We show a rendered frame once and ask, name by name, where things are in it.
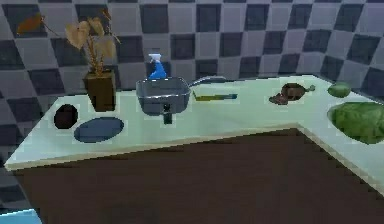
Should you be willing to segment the white counter with brown cabinet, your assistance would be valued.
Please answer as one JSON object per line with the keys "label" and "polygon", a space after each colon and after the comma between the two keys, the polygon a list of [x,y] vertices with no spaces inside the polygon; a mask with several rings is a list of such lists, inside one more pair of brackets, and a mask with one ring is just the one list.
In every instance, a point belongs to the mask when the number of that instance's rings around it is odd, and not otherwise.
{"label": "white counter with brown cabinet", "polygon": [[328,83],[302,76],[302,99],[277,106],[282,80],[201,85],[171,124],[117,95],[115,137],[81,143],[46,114],[6,167],[42,224],[384,224],[384,142],[365,145],[327,116]]}

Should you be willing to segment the small black pepper shaker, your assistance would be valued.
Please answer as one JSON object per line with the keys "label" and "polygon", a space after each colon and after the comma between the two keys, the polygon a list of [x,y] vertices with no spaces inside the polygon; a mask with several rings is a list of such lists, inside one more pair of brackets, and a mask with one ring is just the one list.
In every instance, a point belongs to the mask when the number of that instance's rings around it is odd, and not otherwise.
{"label": "small black pepper shaker", "polygon": [[170,111],[170,105],[165,104],[163,106],[163,123],[171,124],[172,123],[172,113]]}

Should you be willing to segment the blue spray bottle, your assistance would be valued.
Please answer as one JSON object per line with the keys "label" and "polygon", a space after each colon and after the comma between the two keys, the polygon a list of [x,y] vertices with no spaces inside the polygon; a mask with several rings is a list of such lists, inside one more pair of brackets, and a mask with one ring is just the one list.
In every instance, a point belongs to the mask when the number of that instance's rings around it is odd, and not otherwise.
{"label": "blue spray bottle", "polygon": [[155,70],[150,74],[149,79],[164,79],[167,77],[167,73],[161,63],[162,55],[160,53],[149,54],[151,62],[155,63]]}

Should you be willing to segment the dark round bowl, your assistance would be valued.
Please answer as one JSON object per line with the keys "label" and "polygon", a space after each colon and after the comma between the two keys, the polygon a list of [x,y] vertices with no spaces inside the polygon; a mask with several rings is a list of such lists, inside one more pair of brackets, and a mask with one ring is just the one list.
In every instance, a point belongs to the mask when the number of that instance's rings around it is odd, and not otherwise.
{"label": "dark round bowl", "polygon": [[77,120],[78,111],[70,104],[60,106],[54,115],[54,124],[58,129],[69,129]]}

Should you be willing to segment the blue oval plate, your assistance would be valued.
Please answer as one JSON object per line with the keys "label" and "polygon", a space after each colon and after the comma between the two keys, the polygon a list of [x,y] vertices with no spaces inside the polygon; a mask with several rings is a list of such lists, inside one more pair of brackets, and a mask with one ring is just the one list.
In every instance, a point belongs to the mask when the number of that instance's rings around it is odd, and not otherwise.
{"label": "blue oval plate", "polygon": [[98,117],[82,123],[74,131],[74,138],[83,143],[98,143],[118,135],[124,128],[116,117]]}

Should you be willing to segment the dried plant in brown pot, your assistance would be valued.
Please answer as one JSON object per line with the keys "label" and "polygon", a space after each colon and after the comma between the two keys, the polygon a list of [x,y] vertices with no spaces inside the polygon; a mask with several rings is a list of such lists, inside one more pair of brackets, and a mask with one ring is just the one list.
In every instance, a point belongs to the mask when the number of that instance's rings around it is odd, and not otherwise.
{"label": "dried plant in brown pot", "polygon": [[106,9],[102,10],[103,18],[87,17],[77,23],[66,24],[64,34],[60,36],[45,22],[41,13],[36,13],[16,26],[16,34],[21,36],[43,26],[56,35],[53,45],[59,46],[59,55],[76,56],[73,62],[88,66],[82,78],[86,94],[96,112],[114,111],[116,107],[115,72],[105,65],[105,60],[116,56],[116,44],[119,38],[112,32],[111,17]]}

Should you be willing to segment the small green apple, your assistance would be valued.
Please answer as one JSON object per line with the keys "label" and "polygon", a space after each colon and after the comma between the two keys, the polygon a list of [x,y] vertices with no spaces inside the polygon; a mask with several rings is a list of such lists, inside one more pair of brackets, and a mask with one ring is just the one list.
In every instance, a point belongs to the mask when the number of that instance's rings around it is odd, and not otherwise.
{"label": "small green apple", "polygon": [[336,82],[327,89],[327,92],[333,97],[345,98],[350,94],[351,87],[347,83]]}

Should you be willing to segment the yellow and blue knife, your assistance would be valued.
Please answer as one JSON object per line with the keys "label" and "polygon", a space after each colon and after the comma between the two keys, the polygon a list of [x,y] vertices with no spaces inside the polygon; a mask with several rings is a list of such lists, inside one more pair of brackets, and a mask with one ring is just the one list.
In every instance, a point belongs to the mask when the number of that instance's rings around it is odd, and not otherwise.
{"label": "yellow and blue knife", "polygon": [[215,100],[226,100],[226,99],[237,99],[238,94],[225,94],[225,95],[197,95],[194,91],[192,92],[196,101],[215,101]]}

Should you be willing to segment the large green lettuce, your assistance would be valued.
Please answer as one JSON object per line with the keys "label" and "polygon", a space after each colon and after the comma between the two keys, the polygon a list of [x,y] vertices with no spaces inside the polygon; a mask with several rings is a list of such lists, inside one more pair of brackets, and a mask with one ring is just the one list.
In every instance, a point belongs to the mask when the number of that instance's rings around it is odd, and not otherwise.
{"label": "large green lettuce", "polygon": [[345,102],[331,107],[327,116],[344,135],[364,144],[384,141],[384,105]]}

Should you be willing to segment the grey square pan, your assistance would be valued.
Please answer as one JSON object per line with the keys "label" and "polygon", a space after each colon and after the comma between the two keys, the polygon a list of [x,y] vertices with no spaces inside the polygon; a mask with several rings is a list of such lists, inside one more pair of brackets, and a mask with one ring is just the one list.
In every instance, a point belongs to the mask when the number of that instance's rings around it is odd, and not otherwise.
{"label": "grey square pan", "polygon": [[187,108],[193,86],[226,81],[224,76],[206,76],[191,83],[181,77],[145,79],[136,82],[136,95],[146,115],[176,114]]}

